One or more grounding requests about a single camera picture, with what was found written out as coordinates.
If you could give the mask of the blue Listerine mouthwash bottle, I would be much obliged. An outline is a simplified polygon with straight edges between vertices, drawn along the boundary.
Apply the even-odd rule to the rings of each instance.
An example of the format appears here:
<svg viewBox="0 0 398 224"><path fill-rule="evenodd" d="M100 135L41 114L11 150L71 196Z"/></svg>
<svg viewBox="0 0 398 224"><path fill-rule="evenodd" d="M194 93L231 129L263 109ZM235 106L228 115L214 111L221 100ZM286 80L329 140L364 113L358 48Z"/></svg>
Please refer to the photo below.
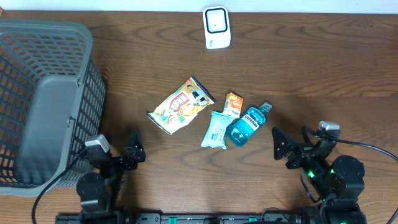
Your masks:
<svg viewBox="0 0 398 224"><path fill-rule="evenodd" d="M226 128L226 136L235 146L243 147L267 123L267 115L271 109L269 102L260 107L250 107L242 117Z"/></svg>

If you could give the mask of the yellow snack bag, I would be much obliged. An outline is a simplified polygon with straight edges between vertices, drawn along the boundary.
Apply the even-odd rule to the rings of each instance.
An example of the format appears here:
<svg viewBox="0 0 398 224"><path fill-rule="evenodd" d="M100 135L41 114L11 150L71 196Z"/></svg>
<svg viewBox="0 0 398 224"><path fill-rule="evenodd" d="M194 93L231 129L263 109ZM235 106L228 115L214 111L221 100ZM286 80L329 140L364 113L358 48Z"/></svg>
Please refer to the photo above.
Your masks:
<svg viewBox="0 0 398 224"><path fill-rule="evenodd" d="M200 111L215 103L208 90L194 77L190 77L178 90L168 96L147 116L167 134L188 125Z"/></svg>

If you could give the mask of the orange tissue pack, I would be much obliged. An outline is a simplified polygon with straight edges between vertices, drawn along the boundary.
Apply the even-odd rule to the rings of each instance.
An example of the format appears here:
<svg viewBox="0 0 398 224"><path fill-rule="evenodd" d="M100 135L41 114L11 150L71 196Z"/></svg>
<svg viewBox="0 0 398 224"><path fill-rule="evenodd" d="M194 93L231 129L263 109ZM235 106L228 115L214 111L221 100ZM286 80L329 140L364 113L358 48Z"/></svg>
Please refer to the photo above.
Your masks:
<svg viewBox="0 0 398 224"><path fill-rule="evenodd" d="M227 114L233 118L239 118L243 105L243 98L231 92L226 95L223 114Z"/></svg>

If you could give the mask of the teal wet wipes pack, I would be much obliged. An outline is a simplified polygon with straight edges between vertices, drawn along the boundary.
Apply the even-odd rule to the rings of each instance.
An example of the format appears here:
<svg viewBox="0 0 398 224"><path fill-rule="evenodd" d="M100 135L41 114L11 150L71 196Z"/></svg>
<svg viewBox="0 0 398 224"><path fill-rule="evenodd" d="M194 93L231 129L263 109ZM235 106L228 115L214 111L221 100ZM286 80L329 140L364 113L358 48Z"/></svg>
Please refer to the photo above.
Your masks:
<svg viewBox="0 0 398 224"><path fill-rule="evenodd" d="M228 114L220 113L217 111L211 112L211 120L208 130L201 142L201 147L220 147L224 150L227 149L225 143L226 128L235 120Z"/></svg>

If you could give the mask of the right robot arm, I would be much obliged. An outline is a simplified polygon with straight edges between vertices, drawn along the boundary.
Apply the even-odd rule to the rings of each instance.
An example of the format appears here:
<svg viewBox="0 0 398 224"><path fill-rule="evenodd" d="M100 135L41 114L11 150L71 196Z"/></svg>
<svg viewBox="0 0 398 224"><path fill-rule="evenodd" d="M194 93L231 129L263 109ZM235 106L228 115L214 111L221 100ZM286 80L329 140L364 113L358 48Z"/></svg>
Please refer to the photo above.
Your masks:
<svg viewBox="0 0 398 224"><path fill-rule="evenodd" d="M288 223L366 223L357 204L364 190L364 164L352 156L339 156L332 164L326 161L336 146L340 126L330 121L320 122L316 131L301 128L303 142L299 143L281 129L272 128L274 159L286 157L288 169L303 169L318 198L304 187L310 200L317 205L304 207L291 215Z"/></svg>

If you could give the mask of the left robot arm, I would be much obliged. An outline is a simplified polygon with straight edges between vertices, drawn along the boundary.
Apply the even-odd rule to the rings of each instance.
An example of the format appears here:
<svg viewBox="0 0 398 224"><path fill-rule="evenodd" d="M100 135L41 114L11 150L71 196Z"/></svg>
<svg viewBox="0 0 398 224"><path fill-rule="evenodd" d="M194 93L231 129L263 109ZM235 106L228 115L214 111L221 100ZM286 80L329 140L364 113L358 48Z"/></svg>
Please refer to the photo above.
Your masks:
<svg viewBox="0 0 398 224"><path fill-rule="evenodd" d="M102 134L88 138L80 159L86 159L98 172L90 172L79 178L76 192L80 196L82 211L80 223L133 223L134 219L123 208L116 208L122 179L131 170L144 162L146 153L138 130L133 131L124 154L113 156L111 145Z"/></svg>

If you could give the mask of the white barcode scanner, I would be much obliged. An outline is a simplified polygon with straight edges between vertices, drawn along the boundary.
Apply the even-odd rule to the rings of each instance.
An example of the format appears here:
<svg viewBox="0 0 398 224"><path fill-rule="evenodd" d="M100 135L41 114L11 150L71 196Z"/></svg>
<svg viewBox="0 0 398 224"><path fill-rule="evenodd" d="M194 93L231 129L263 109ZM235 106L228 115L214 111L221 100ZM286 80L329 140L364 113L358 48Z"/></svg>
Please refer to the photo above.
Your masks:
<svg viewBox="0 0 398 224"><path fill-rule="evenodd" d="M223 49L230 46L231 28L227 8L208 7L203 10L205 45L208 50Z"/></svg>

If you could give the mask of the grey plastic shopping basket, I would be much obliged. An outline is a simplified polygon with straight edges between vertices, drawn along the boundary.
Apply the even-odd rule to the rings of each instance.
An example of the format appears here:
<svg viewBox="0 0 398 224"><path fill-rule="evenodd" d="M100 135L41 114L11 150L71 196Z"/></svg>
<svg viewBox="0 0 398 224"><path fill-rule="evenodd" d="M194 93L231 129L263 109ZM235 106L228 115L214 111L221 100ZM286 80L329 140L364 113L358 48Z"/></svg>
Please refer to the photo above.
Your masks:
<svg viewBox="0 0 398 224"><path fill-rule="evenodd" d="M1 20L1 194L73 187L76 154L100 129L106 87L76 22Z"/></svg>

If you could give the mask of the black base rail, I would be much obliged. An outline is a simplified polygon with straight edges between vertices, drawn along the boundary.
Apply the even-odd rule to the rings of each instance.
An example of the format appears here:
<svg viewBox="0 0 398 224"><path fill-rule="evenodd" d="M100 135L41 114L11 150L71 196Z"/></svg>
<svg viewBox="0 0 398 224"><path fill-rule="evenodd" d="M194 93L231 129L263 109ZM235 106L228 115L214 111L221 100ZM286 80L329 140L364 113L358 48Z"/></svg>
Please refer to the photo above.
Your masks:
<svg viewBox="0 0 398 224"><path fill-rule="evenodd" d="M363 224L366 217L358 213L326 214L323 218L310 215L282 215L268 213L265 215L161 215L143 213L136 218L85 218L82 215L58 215L56 224L81 223L122 223L122 224L239 224L239 223L331 223Z"/></svg>

